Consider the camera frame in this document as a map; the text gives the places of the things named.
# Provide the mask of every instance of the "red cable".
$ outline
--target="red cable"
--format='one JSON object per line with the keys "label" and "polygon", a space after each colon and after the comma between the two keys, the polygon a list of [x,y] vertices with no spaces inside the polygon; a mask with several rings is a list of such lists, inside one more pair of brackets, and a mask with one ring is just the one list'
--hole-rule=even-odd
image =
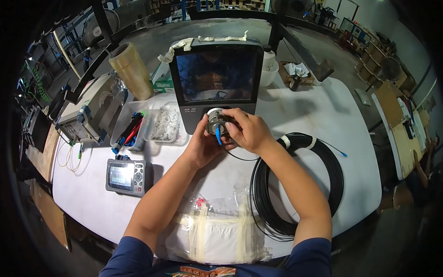
{"label": "red cable", "polygon": [[124,141],[123,145],[127,144],[139,131],[141,126],[141,120],[140,122],[132,129],[131,133],[129,134],[128,138]]}

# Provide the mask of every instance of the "tape roll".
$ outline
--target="tape roll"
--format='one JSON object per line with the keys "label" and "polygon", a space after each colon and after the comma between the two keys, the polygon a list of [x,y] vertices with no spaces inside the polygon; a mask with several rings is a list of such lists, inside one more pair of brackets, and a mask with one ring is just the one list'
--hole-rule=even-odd
{"label": "tape roll", "polygon": [[109,58],[109,63],[137,100],[154,95],[149,72],[133,43],[124,43],[111,54],[114,58]]}

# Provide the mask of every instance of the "white bowl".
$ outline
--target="white bowl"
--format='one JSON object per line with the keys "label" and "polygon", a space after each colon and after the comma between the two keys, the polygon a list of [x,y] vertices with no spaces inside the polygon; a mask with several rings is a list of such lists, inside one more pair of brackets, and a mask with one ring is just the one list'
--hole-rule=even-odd
{"label": "white bowl", "polygon": [[261,71],[260,86],[269,86],[274,81],[278,72],[278,62],[274,60],[271,71]]}

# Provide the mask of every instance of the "black metal frame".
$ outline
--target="black metal frame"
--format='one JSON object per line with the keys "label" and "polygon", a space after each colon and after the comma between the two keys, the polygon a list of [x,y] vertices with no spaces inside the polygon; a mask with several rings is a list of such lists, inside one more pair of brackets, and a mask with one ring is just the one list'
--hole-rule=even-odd
{"label": "black metal frame", "polygon": [[[276,14],[250,10],[211,10],[198,12],[196,7],[189,8],[188,13],[191,17],[191,20],[210,18],[254,18],[270,22],[272,24],[272,29],[271,34],[269,35],[268,44],[271,46],[272,50],[277,53],[279,42],[283,38],[285,38],[289,42],[289,44],[297,51],[306,65],[312,70],[317,80],[322,82],[329,75],[331,75],[332,72],[334,72],[334,67],[327,59],[323,60],[321,63],[317,63],[309,49],[307,49],[301,43],[301,41],[292,34],[291,30],[289,30],[287,26],[300,26],[331,37],[334,37],[335,33],[330,29],[324,28],[317,24],[287,16],[286,10],[288,7],[288,2],[288,0],[282,0]],[[109,52],[115,50],[123,38],[125,38],[130,32],[136,30],[136,26],[133,23],[116,33],[112,33],[112,29],[106,18],[101,0],[92,0],[92,8],[94,10],[98,26],[100,26],[102,34],[105,38],[105,42],[108,43],[106,49]],[[93,79],[93,74],[95,70],[97,70],[98,66],[105,60],[107,56],[108,53],[103,50],[100,55],[94,60],[94,62],[89,66],[88,70],[78,81],[78,85],[74,90],[75,95],[80,96],[87,82]]]}

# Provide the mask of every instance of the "brown bottle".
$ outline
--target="brown bottle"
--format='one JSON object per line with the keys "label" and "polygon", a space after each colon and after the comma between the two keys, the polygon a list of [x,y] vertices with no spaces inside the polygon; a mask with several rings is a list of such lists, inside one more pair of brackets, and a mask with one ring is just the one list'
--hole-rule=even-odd
{"label": "brown bottle", "polygon": [[296,75],[292,75],[291,81],[289,82],[289,89],[292,91],[297,91],[300,83],[302,82],[303,73],[298,71]]}

